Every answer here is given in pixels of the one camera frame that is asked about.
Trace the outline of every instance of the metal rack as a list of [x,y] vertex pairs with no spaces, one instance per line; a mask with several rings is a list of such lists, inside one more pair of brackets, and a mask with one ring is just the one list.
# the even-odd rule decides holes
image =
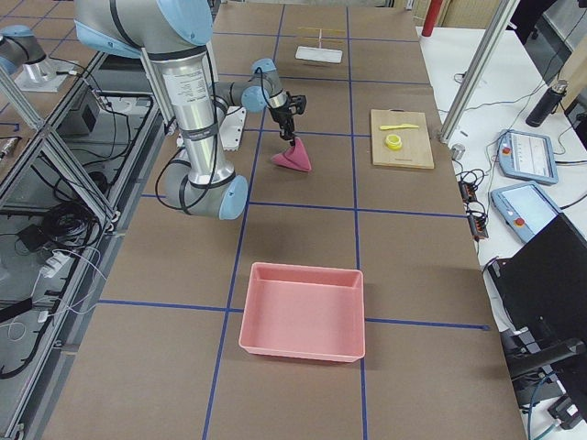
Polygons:
[[[83,76],[91,72],[99,78],[104,60],[104,54],[97,54]],[[132,74],[144,77],[144,72]],[[0,328],[0,367],[4,366],[0,376],[17,372],[0,379],[0,439],[40,438],[104,286],[99,273],[110,271],[164,136],[163,119],[148,85],[129,89],[127,83],[104,92],[111,108],[125,118],[102,110],[90,135],[60,136],[60,124],[67,120],[76,99],[87,93],[88,84],[76,79],[55,109],[43,117],[0,69],[0,93],[33,130],[26,148],[0,181],[0,233],[15,234],[38,224],[48,208],[59,202],[60,192],[83,204],[96,219],[88,226],[92,246],[76,249],[80,257],[69,258],[50,279],[39,272],[49,252],[23,252],[17,236],[0,240],[0,265],[4,265],[0,270],[7,274],[5,279],[0,277],[0,308],[31,295],[34,303],[33,310],[17,318],[21,324]],[[113,131],[121,140],[112,140]],[[94,163],[88,159],[106,157],[104,150],[116,157]],[[90,176],[95,168],[116,179],[105,193]],[[50,315],[43,323],[40,311]]]

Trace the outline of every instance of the yellow ring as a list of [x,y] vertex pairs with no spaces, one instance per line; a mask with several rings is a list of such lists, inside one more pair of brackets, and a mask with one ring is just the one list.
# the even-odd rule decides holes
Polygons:
[[385,145],[388,149],[397,151],[398,149],[402,149],[402,139],[397,135],[387,135],[385,137]]

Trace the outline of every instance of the red cylinder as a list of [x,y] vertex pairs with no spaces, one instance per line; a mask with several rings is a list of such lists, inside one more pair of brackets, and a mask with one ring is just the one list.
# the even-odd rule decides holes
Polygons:
[[426,21],[424,22],[424,28],[422,29],[422,37],[430,37],[432,35],[432,29],[434,29],[434,25],[437,22],[441,6],[442,0],[432,0],[430,2],[428,13],[426,14]]

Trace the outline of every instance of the black bottle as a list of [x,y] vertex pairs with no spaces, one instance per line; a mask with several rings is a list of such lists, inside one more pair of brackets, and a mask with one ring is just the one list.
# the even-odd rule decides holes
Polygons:
[[556,84],[550,87],[540,98],[536,107],[530,112],[526,118],[526,123],[531,127],[540,127],[548,115],[550,115],[562,97],[567,92],[568,82],[565,80],[558,80]]

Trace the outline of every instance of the yellow knife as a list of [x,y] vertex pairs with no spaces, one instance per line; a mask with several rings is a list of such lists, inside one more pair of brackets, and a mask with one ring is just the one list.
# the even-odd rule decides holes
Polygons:
[[414,124],[400,124],[399,126],[379,126],[380,130],[397,130],[400,128],[420,128]]

